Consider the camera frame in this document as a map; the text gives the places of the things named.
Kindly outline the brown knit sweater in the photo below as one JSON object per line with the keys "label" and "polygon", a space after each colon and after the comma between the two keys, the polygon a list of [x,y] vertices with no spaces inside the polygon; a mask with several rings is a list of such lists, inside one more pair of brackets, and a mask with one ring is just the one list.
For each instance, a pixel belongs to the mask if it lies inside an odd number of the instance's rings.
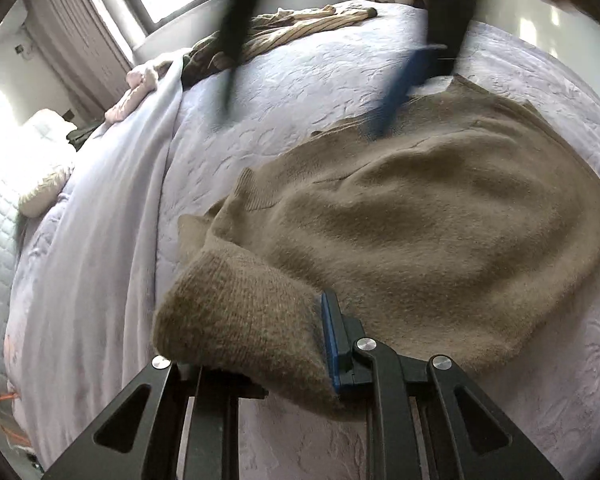
{"label": "brown knit sweater", "polygon": [[504,366],[600,265],[600,178],[529,104],[464,78],[382,139],[337,122],[178,220],[157,309],[166,358],[222,368],[330,418],[320,296],[413,358]]}

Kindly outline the beige striped garment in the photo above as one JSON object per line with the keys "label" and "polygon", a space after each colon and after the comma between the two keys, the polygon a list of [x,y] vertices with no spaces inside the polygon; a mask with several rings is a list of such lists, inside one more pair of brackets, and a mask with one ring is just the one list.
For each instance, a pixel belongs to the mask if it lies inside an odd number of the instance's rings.
{"label": "beige striped garment", "polygon": [[[353,1],[303,10],[279,8],[276,13],[259,14],[251,19],[240,60],[249,62],[294,40],[358,24],[376,16],[377,10],[373,6]],[[183,88],[192,88],[233,65],[234,61],[225,52],[217,30],[199,40],[183,55]]]}

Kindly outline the cream pillow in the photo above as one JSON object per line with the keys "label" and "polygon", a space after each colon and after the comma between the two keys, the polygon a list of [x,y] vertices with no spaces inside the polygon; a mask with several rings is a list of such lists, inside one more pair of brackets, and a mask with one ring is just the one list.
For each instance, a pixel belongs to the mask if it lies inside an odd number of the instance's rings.
{"label": "cream pillow", "polygon": [[18,211],[27,218],[38,218],[57,202],[72,174],[72,165],[60,165],[40,174],[27,192],[20,195]]}

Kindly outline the dark garment on bed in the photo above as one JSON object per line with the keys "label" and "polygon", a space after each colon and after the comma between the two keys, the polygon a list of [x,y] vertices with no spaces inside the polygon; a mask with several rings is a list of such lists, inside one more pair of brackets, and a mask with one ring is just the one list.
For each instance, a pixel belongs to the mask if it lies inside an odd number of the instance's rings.
{"label": "dark garment on bed", "polygon": [[75,128],[67,133],[66,140],[78,152],[91,135],[103,124],[103,120],[95,120],[84,127]]}

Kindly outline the pink garment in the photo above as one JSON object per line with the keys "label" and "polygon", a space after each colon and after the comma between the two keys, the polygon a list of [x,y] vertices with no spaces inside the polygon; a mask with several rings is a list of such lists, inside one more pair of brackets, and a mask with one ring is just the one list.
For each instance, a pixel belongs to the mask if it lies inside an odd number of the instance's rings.
{"label": "pink garment", "polygon": [[121,99],[105,112],[108,125],[122,122],[140,105],[149,93],[158,87],[158,81],[170,68],[171,61],[147,62],[135,66],[125,76],[128,88]]}

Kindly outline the grey curtain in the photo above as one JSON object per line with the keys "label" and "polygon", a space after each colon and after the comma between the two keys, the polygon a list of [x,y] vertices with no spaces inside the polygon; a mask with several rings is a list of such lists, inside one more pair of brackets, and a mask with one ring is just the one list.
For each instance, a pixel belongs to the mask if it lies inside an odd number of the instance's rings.
{"label": "grey curtain", "polygon": [[85,119],[102,118],[125,92],[131,63],[92,0],[23,0],[24,26]]}

